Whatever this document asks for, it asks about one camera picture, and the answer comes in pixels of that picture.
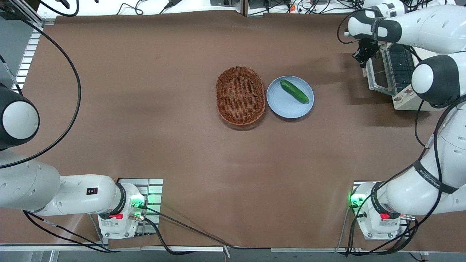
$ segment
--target wicker basket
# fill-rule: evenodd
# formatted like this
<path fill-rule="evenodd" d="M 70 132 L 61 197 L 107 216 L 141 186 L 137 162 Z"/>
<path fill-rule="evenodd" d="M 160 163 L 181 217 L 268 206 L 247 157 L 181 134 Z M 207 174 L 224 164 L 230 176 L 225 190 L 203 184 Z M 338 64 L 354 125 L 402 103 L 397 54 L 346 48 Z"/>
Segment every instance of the wicker basket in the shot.
<path fill-rule="evenodd" d="M 217 110 L 230 124 L 244 126 L 258 120 L 265 110 L 264 84 L 248 67 L 228 68 L 217 79 Z"/>

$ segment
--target red button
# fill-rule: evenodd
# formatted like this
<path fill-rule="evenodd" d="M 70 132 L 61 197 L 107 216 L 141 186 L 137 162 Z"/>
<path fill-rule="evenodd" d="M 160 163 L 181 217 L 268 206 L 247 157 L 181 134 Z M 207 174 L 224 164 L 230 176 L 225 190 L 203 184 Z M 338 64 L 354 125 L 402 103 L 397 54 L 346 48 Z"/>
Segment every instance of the red button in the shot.
<path fill-rule="evenodd" d="M 123 219 L 123 214 L 109 215 L 109 217 L 114 217 L 116 219 Z"/>
<path fill-rule="evenodd" d="M 387 214 L 387 213 L 382 213 L 382 214 L 380 214 L 380 218 L 381 218 L 381 219 L 389 219 L 389 218 L 390 218 L 390 215 Z"/>

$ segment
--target light blue plate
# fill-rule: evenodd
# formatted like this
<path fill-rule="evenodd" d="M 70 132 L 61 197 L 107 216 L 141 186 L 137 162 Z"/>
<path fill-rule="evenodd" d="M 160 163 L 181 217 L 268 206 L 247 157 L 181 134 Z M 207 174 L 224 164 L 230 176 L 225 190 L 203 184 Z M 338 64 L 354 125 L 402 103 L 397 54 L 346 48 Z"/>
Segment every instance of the light blue plate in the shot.
<path fill-rule="evenodd" d="M 288 80 L 306 94 L 309 102 L 301 103 L 280 85 L 280 80 Z M 281 76 L 272 81 L 267 89 L 267 102 L 277 115 L 286 118 L 298 118 L 307 114 L 314 105 L 314 93 L 306 81 L 296 76 Z"/>

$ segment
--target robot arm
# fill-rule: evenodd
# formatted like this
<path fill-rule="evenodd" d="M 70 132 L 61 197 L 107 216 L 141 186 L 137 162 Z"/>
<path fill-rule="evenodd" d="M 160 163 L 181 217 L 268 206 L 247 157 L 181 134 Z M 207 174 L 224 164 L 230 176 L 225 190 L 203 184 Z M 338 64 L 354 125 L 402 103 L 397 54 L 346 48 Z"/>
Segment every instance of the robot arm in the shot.
<path fill-rule="evenodd" d="M 394 0 L 391 5 L 369 7 L 374 11 L 355 12 L 348 21 L 349 35 L 356 39 L 370 38 L 419 47 L 439 54 L 465 50 L 466 8 L 441 5 L 404 14 L 402 5 Z"/>
<path fill-rule="evenodd" d="M 466 8 L 432 6 L 402 15 L 380 10 L 355 12 L 348 34 L 423 48 L 439 55 L 415 68 L 412 88 L 432 107 L 444 108 L 466 96 Z M 374 183 L 361 184 L 353 204 L 371 195 L 361 207 L 359 219 L 366 238 L 390 239 L 400 233 L 400 215 L 425 215 L 442 192 L 434 213 L 466 210 L 466 103 L 450 111 L 437 135 L 442 182 L 433 149 L 398 178 L 374 192 Z"/>
<path fill-rule="evenodd" d="M 39 113 L 23 96 L 0 86 L 0 165 L 25 157 L 9 148 L 30 141 L 39 128 Z M 130 215 L 144 196 L 129 183 L 115 183 L 102 175 L 60 176 L 37 160 L 0 169 L 0 207 L 37 215 L 98 214 L 102 235 L 133 237 L 138 224 Z"/>

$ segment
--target cucumber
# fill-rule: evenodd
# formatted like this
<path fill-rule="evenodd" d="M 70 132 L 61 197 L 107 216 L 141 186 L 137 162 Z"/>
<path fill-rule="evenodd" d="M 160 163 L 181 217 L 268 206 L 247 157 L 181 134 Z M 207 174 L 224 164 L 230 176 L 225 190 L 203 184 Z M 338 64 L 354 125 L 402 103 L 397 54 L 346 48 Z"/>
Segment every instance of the cucumber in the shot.
<path fill-rule="evenodd" d="M 296 98 L 301 103 L 309 102 L 309 98 L 304 94 L 299 88 L 290 83 L 288 80 L 280 81 L 281 87 L 288 93 L 290 93 L 294 98 Z"/>

